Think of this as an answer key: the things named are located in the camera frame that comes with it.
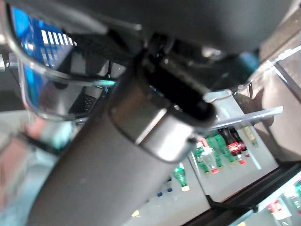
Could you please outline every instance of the bottle label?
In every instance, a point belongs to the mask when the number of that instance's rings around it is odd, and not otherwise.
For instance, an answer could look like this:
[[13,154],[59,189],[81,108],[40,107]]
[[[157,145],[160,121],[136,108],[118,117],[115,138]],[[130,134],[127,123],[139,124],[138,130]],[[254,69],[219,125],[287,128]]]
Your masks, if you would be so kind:
[[237,142],[229,144],[227,147],[228,147],[228,149],[230,150],[231,153],[240,151],[240,147],[239,147]]
[[245,135],[248,137],[248,139],[253,142],[256,140],[256,137],[254,136],[254,134],[252,133],[252,131],[250,130],[249,127],[243,127],[243,130],[245,132]]
[[207,147],[207,146],[209,146],[205,138],[201,138],[201,140],[200,140],[200,141],[202,142],[202,144],[203,144],[203,147]]
[[246,145],[244,144],[244,142],[241,142],[241,143],[239,143],[239,147],[240,147],[241,149],[244,149],[244,148],[246,147]]

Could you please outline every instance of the soda bottle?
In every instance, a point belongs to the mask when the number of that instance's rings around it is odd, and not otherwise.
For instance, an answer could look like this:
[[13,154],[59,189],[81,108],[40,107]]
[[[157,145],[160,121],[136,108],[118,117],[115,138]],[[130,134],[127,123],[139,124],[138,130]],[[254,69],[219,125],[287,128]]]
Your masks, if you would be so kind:
[[185,169],[183,163],[180,162],[180,164],[174,169],[174,178],[176,178],[179,181],[181,185],[181,190],[183,192],[190,190],[186,181],[186,175],[185,175]]
[[201,153],[201,157],[205,165],[210,169],[212,173],[218,173],[219,170],[216,165],[215,153],[213,148],[211,148],[205,138],[201,138],[201,143],[203,145],[203,152]]
[[253,144],[253,146],[258,147],[256,137],[255,137],[254,133],[251,131],[251,129],[248,126],[246,126],[246,127],[243,127],[242,130],[245,133],[248,140]]
[[198,163],[198,166],[204,171],[204,173],[205,174],[209,174],[210,172],[209,172],[209,169],[208,169],[208,167],[204,164],[204,162],[203,162],[203,159],[202,159],[202,157],[201,157],[201,153],[203,152],[204,150],[203,150],[203,147],[197,147],[195,150],[194,150],[194,152],[193,152],[193,155],[194,155],[194,157],[195,157],[195,159],[196,159],[196,161],[197,161],[197,163]]
[[238,142],[235,141],[229,130],[223,128],[219,129],[218,131],[221,134],[222,138],[224,138],[227,147],[232,155],[236,156],[239,152],[241,152]]
[[223,168],[223,165],[222,165],[222,160],[221,160],[221,157],[220,157],[220,154],[217,150],[219,150],[219,146],[218,146],[218,143],[216,142],[216,140],[214,139],[214,137],[207,137],[206,138],[206,141],[207,143],[209,144],[209,146],[211,148],[213,148],[214,150],[214,154],[215,154],[215,161],[216,161],[216,164],[217,166],[222,169]]
[[214,138],[217,141],[222,154],[229,160],[229,162],[231,164],[234,164],[235,163],[234,156],[231,154],[231,152],[227,148],[227,144],[226,144],[225,140],[222,138],[222,136],[220,134],[217,134],[214,136]]
[[229,128],[230,133],[232,134],[232,136],[234,137],[234,139],[238,142],[240,149],[244,152],[245,157],[250,157],[249,151],[245,145],[245,143],[243,142],[243,140],[240,138],[238,132],[236,131],[236,129],[234,127]]
[[274,201],[269,205],[269,211],[272,213],[277,225],[292,226],[291,213],[284,203],[280,203],[279,200]]
[[298,196],[301,198],[301,183],[300,183],[300,181],[295,184],[295,191],[298,194]]

